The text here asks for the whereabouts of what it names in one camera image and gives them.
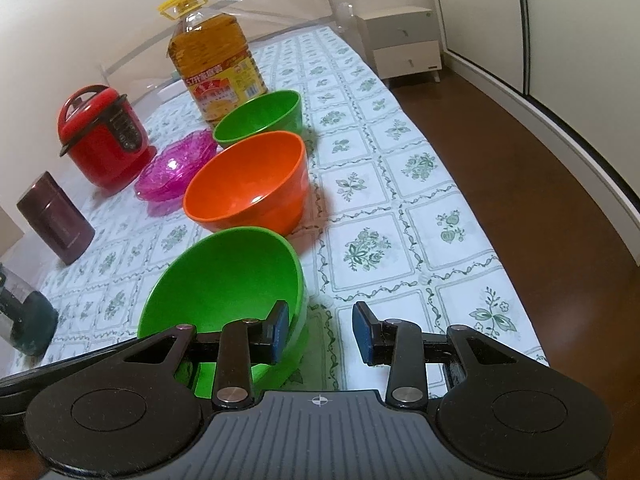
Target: white nightstand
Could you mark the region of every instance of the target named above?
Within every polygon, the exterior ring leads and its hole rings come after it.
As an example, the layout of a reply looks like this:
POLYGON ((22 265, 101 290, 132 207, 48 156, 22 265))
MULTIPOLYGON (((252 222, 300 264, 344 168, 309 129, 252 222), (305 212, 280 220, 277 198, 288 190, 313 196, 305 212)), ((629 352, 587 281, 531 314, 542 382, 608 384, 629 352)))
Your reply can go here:
POLYGON ((378 77, 433 72, 440 81, 440 31, 431 9, 395 7, 356 16, 367 62, 378 77))

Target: pink plastic plate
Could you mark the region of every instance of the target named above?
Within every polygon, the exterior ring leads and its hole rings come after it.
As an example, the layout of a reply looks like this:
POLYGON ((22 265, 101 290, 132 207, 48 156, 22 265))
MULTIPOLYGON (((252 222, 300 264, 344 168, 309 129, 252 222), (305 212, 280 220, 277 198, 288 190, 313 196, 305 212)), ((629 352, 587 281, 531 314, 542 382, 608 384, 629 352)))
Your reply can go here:
POLYGON ((170 144, 140 173, 134 185, 136 196, 147 202, 180 198, 191 179, 216 154, 217 147, 208 129, 191 132, 170 144))

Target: green bowl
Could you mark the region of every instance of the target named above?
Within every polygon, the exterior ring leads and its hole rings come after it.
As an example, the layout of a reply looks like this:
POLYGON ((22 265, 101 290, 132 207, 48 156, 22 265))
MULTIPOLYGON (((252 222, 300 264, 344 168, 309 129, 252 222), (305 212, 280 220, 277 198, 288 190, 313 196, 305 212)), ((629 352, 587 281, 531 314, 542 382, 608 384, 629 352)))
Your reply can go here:
MULTIPOLYGON (((289 338, 276 365, 255 365, 256 391, 282 386, 295 371, 308 341, 300 261, 280 235, 261 227, 236 227, 199 241, 156 283, 138 325, 138 337, 189 323, 218 332, 231 321, 265 319, 276 300, 289 303, 289 338)), ((209 398, 215 363, 202 364, 195 394, 209 398)))
POLYGON ((302 98, 294 90, 278 90, 245 102, 216 126, 213 138, 223 148, 264 132, 302 133, 302 98))

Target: wooden floor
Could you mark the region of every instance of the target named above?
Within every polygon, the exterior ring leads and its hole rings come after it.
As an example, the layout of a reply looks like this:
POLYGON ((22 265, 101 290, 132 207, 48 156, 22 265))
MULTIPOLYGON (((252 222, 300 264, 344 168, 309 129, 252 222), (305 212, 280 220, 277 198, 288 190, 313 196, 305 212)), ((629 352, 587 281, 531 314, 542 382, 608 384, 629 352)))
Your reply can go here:
POLYGON ((610 480, 640 478, 640 270, 585 190, 466 80, 400 86, 496 249, 551 366, 614 417, 610 480))

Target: white wardrobe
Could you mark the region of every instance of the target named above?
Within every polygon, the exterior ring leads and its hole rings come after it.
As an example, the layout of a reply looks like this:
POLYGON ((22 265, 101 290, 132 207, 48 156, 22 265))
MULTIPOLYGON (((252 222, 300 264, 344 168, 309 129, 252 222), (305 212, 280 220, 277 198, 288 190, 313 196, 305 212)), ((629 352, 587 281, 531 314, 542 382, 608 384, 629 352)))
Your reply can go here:
POLYGON ((439 1, 449 50, 548 112, 637 199, 640 0, 439 1))

